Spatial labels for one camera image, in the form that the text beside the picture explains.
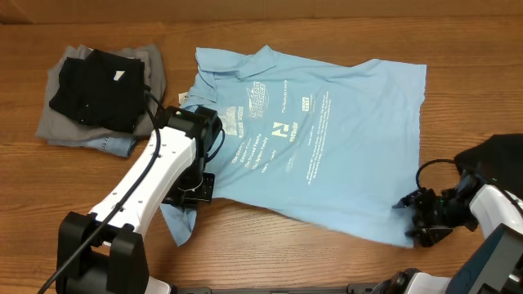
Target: wire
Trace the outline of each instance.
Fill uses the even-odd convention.
[[[156,102],[156,104],[158,105],[158,107],[162,110],[162,111],[165,111],[165,108],[163,107],[163,105],[160,103],[160,101],[158,100],[158,98],[156,98],[151,92],[149,91],[145,91],[145,95],[148,96],[150,99],[152,99],[154,102]]]
[[[456,163],[452,159],[434,159],[434,160],[431,160],[429,162],[424,163],[421,167],[419,167],[418,172],[416,172],[416,185],[418,186],[418,189],[420,189],[420,190],[423,189],[423,187],[419,184],[419,175],[421,174],[422,170],[425,167],[428,167],[428,166],[430,166],[430,165],[432,165],[434,163],[452,163],[452,164],[455,164],[457,167],[461,167],[463,170],[469,170],[469,171],[475,172],[478,176],[483,178],[488,185],[492,185],[496,189],[498,189],[499,192],[503,196],[505,196],[505,198],[514,207],[516,207],[516,210],[523,217],[523,208],[521,208],[520,204],[512,196],[510,196],[507,193],[506,189],[504,189],[499,183],[496,183],[496,181],[494,179],[492,179],[491,177],[488,177],[485,173],[483,173],[482,171],[479,171],[477,168],[469,167],[467,164],[463,164],[463,163]]]
[[[134,184],[132,184],[131,188],[125,193],[125,195],[120,199],[116,205],[114,205],[113,210],[110,212],[110,214],[98,225],[98,228],[96,228],[89,237],[83,241],[83,243],[76,249],[75,252],[65,261],[59,269],[56,270],[56,272],[43,284],[43,286],[40,288],[40,291],[38,291],[38,294],[43,294],[62,274],[64,274],[65,270],[71,265],[71,263],[78,258],[80,253],[82,251],[91,246],[92,241],[100,234],[102,229],[110,222],[110,220],[119,212],[120,208],[123,206],[123,204],[131,197],[132,192],[140,185],[140,183],[144,180],[145,176],[147,176],[147,173],[149,173],[150,169],[153,167],[154,161],[156,161],[156,158],[159,155],[160,151],[160,131],[158,129],[158,125],[156,124],[154,120],[154,115],[150,111],[149,108],[145,108],[147,110],[147,114],[149,115],[150,120],[153,123],[154,132],[156,133],[156,147],[154,148],[153,155],[145,167],[144,171],[138,176]]]
[[[226,140],[226,132],[223,129],[221,129],[221,143],[218,146],[218,148],[216,148],[214,153],[205,159],[205,163],[210,162],[211,160],[213,160],[216,157],[216,155],[218,154],[218,151],[220,151],[221,147],[223,146],[223,142],[225,142],[225,140]]]

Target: blue t-shirt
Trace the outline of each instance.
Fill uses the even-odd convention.
[[[215,109],[226,133],[206,167],[214,198],[413,246],[411,211],[391,206],[416,189],[426,65],[345,67],[268,46],[250,56],[198,48],[196,59],[183,107]]]

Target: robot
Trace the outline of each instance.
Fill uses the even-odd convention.
[[[441,197],[418,184],[417,191],[396,205],[414,208],[414,229],[407,234],[424,247],[439,242],[453,227],[474,230],[481,225],[484,243],[452,278],[407,269],[381,283],[243,290],[178,288],[152,278],[143,241],[151,219],[160,203],[196,207],[211,201],[214,175],[203,170],[221,121],[216,111],[204,107],[192,113],[170,106],[154,125],[143,154],[114,190],[86,216],[70,212],[63,220],[58,270],[40,293],[54,281],[58,294],[523,293],[523,202],[471,168],[463,169],[459,185]],[[108,256],[92,250],[102,245],[110,246]]]

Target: black cable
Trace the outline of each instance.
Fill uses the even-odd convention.
[[[158,125],[156,124],[154,120],[154,115],[150,111],[149,108],[145,108],[147,110],[147,114],[149,115],[150,120],[153,123],[154,131],[156,133],[156,147],[154,148],[153,155],[147,164],[147,167],[145,167],[144,171],[141,173],[140,176],[136,179],[134,184],[132,184],[131,188],[125,193],[125,195],[120,199],[118,203],[114,205],[113,210],[111,213],[98,225],[98,228],[96,228],[89,237],[83,243],[76,249],[76,251],[65,261],[59,269],[56,270],[56,272],[43,284],[43,286],[40,288],[40,291],[38,291],[38,294],[43,294],[64,272],[65,269],[67,269],[68,266],[82,253],[82,251],[87,248],[88,246],[91,246],[92,241],[100,234],[102,229],[111,221],[111,219],[119,212],[120,208],[123,206],[123,204],[131,197],[132,192],[140,185],[140,183],[144,180],[145,176],[147,176],[147,173],[149,173],[149,170],[153,167],[154,161],[156,161],[156,158],[159,155],[160,152],[160,131],[158,129]]]
[[[496,183],[496,181],[488,176],[486,176],[483,172],[479,171],[479,169],[477,168],[473,168],[473,167],[469,167],[467,166],[466,164],[462,164],[462,163],[456,163],[454,160],[452,159],[434,159],[434,160],[431,160],[429,162],[426,162],[424,163],[421,167],[419,167],[418,169],[418,172],[416,172],[416,185],[418,186],[418,189],[424,189],[420,184],[419,184],[419,175],[421,174],[422,170],[425,168],[425,167],[428,167],[434,163],[452,163],[452,164],[455,164],[457,167],[460,167],[462,168],[463,170],[468,170],[468,171],[471,171],[471,172],[474,172],[476,173],[478,176],[480,176],[481,178],[483,178],[483,180],[485,180],[485,182],[488,184],[488,185],[492,185],[494,186],[497,190],[499,190],[499,192],[501,192],[501,194],[503,196],[505,196],[505,198],[514,206],[516,207],[516,210],[521,214],[521,216],[523,217],[523,208],[521,208],[520,204],[512,197],[510,196],[507,191],[498,183]]]
[[[225,141],[226,141],[226,132],[223,129],[221,129],[221,143],[218,146],[218,148],[214,151],[214,153],[205,159],[205,163],[210,162],[211,160],[214,159],[214,157],[216,157],[216,155],[218,154],[218,151],[220,151],[221,147],[223,146],[223,142],[225,142]]]
[[[158,107],[162,110],[162,111],[165,111],[165,108],[163,107],[163,105],[160,103],[160,101],[158,100],[158,98],[156,98],[151,92],[149,91],[145,91],[145,95],[148,96],[150,99],[152,99],[154,102],[156,102],[156,104],[158,105]]]

